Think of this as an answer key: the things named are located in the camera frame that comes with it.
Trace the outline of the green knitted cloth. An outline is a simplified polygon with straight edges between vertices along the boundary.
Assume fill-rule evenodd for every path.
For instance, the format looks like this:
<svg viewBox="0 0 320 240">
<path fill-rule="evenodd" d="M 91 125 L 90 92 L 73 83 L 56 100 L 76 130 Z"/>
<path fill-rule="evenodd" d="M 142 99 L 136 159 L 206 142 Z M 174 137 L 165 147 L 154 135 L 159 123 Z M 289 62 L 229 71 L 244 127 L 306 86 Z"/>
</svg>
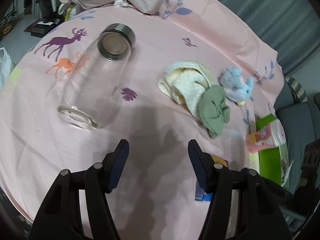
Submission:
<svg viewBox="0 0 320 240">
<path fill-rule="evenodd" d="M 230 120 L 231 109 L 226 103 L 223 87 L 213 85 L 201 96 L 197 105 L 200 122 L 208 130 L 212 139 L 219 137 L 224 125 Z"/>
</svg>

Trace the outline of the blue plush elephant toy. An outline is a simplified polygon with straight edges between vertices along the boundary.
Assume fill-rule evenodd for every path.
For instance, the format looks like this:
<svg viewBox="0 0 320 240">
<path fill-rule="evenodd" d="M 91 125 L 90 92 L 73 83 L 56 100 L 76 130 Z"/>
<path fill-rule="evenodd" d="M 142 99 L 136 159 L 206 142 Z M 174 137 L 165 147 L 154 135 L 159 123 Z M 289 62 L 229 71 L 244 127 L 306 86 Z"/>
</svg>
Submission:
<svg viewBox="0 0 320 240">
<path fill-rule="evenodd" d="M 222 74 L 219 83 L 225 89 L 226 97 L 240 106 L 250 99 L 254 88 L 253 77 L 245 80 L 238 67 L 228 69 Z"/>
</svg>

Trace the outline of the cream waffle towel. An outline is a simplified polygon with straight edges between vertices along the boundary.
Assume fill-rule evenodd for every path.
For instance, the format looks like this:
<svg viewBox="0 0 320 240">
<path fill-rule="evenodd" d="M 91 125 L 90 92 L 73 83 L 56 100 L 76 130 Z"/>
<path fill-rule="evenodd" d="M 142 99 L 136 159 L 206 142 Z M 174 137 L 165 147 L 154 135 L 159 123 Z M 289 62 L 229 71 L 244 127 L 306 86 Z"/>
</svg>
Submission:
<svg viewBox="0 0 320 240">
<path fill-rule="evenodd" d="M 186 105 L 191 115 L 199 119 L 199 100 L 215 84 L 215 77 L 205 65 L 197 61 L 178 61 L 165 70 L 157 87 L 179 105 Z"/>
</svg>

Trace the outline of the pink printed bed sheet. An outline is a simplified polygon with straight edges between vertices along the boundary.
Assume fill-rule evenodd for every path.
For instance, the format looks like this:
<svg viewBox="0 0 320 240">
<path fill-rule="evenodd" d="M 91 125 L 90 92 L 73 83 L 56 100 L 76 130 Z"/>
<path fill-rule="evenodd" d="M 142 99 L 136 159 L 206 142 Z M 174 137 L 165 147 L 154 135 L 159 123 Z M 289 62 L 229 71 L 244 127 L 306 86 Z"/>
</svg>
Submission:
<svg viewBox="0 0 320 240">
<path fill-rule="evenodd" d="M 83 12 L 41 39 L 13 70 L 1 91 L 1 200 L 9 202 L 23 231 L 62 169 L 89 168 L 122 138 L 129 141 L 129 158 L 118 187 L 108 196 L 122 239 L 199 237 L 208 204 L 195 200 L 189 140 L 226 159 L 234 170 L 257 168 L 257 157 L 246 151 L 245 136 L 255 129 L 256 116 L 273 113 L 283 88 L 277 52 L 217 0 L 168 1 L 161 8 L 167 17 L 122 7 Z M 85 29 L 87 35 L 60 55 L 73 62 L 112 23 L 135 32 L 135 52 L 120 81 L 111 123 L 86 131 L 58 116 L 67 69 L 57 68 L 57 58 L 43 56 L 44 44 Z M 204 64 L 214 78 L 236 66 L 244 76 L 254 77 L 251 98 L 242 107 L 229 104 L 230 121 L 216 139 L 157 87 L 169 65 L 185 60 Z"/>
</svg>

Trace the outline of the grey curtain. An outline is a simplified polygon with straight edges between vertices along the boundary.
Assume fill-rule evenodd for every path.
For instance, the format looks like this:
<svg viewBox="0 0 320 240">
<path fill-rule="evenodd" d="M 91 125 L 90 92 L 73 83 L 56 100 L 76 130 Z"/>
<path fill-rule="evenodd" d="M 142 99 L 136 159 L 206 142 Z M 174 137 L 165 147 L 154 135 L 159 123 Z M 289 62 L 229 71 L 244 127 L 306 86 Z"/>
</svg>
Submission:
<svg viewBox="0 0 320 240">
<path fill-rule="evenodd" d="M 319 16 L 309 0 L 218 0 L 277 53 L 293 74 L 319 53 Z"/>
</svg>

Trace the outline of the striped cushion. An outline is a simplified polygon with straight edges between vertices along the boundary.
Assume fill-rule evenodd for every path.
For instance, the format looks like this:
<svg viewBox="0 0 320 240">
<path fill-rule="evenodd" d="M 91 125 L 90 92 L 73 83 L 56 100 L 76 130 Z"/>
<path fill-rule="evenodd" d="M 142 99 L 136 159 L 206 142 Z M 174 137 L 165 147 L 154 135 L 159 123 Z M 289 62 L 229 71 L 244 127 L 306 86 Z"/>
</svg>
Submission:
<svg viewBox="0 0 320 240">
<path fill-rule="evenodd" d="M 304 88 L 296 79 L 293 77 L 287 77 L 286 81 L 290 87 L 294 103 L 304 103 L 308 101 Z"/>
</svg>

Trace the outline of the green tray box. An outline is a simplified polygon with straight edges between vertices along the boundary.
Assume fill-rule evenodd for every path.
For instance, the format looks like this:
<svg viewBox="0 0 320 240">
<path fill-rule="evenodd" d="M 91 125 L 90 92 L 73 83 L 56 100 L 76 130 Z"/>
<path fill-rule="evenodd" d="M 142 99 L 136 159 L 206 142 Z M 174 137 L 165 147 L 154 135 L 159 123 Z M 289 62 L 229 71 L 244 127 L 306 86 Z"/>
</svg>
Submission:
<svg viewBox="0 0 320 240">
<path fill-rule="evenodd" d="M 269 114 L 256 122 L 257 131 L 276 120 L 273 114 Z M 285 173 L 290 169 L 289 158 L 286 152 L 286 144 L 277 148 L 259 151 L 260 175 L 274 183 L 284 186 L 287 178 Z"/>
</svg>

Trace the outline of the blue snack packet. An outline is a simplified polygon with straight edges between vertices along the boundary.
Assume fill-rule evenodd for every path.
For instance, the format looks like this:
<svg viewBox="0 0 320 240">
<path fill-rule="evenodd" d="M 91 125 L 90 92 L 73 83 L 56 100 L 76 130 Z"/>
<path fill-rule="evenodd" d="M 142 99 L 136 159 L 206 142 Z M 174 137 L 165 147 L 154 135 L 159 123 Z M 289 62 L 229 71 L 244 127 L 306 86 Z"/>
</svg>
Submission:
<svg viewBox="0 0 320 240">
<path fill-rule="evenodd" d="M 228 161 L 220 157 L 211 155 L 211 158 L 215 163 L 220 163 L 225 167 L 228 167 Z M 198 202 L 210 202 L 212 200 L 212 193 L 205 193 L 204 189 L 200 187 L 199 182 L 196 182 L 195 187 L 195 201 Z"/>
</svg>

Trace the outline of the black device on floor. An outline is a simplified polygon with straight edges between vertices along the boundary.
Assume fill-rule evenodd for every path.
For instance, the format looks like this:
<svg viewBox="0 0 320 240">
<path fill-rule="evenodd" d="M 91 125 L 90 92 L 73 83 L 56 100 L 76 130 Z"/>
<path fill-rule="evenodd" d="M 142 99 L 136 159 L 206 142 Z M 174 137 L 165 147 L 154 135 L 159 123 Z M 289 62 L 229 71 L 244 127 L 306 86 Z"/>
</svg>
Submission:
<svg viewBox="0 0 320 240">
<path fill-rule="evenodd" d="M 34 37 L 44 37 L 63 22 L 58 15 L 57 0 L 24 0 L 24 13 L 35 17 L 35 21 L 24 29 Z"/>
</svg>

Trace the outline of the pink drink bottle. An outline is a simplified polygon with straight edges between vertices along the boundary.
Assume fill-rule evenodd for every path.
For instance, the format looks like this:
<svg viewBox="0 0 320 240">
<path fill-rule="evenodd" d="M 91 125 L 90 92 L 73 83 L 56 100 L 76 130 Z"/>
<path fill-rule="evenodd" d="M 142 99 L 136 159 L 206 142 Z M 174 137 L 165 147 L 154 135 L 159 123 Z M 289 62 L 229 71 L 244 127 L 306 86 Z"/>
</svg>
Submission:
<svg viewBox="0 0 320 240">
<path fill-rule="evenodd" d="M 251 153 L 277 148 L 283 144 L 286 144 L 286 137 L 284 128 L 278 119 L 246 136 L 246 147 Z"/>
</svg>

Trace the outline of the white plastic bag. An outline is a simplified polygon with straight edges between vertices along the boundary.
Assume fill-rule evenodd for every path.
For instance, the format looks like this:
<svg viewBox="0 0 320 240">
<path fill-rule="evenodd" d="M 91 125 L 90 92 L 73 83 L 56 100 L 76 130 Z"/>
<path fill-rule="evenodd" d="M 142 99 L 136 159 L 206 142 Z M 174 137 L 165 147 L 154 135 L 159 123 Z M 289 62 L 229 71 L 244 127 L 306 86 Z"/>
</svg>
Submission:
<svg viewBox="0 0 320 240">
<path fill-rule="evenodd" d="M 4 47 L 0 48 L 0 90 L 3 89 L 8 77 L 10 76 L 14 64 L 10 55 Z"/>
</svg>

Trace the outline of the clear glass bottle steel lid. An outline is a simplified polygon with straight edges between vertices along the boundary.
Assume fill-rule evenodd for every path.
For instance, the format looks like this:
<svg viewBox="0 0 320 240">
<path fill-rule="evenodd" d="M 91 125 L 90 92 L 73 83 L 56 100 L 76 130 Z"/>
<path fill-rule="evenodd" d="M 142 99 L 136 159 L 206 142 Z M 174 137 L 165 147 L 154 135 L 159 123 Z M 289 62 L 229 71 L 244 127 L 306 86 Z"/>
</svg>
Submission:
<svg viewBox="0 0 320 240">
<path fill-rule="evenodd" d="M 57 112 L 83 128 L 107 126 L 116 113 L 119 87 L 132 55 L 136 36 L 127 25 L 109 25 L 88 46 L 62 89 Z"/>
</svg>

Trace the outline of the grey sofa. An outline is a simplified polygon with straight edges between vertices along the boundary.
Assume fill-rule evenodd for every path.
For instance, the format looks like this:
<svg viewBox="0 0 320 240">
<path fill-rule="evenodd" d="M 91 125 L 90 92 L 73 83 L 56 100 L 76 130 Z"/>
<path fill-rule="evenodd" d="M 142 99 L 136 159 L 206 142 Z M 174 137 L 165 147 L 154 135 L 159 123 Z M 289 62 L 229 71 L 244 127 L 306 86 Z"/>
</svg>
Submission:
<svg viewBox="0 0 320 240">
<path fill-rule="evenodd" d="M 319 93 L 304 103 L 294 103 L 290 87 L 284 87 L 274 104 L 283 125 L 289 164 L 288 208 L 309 217 L 319 201 Z"/>
</svg>

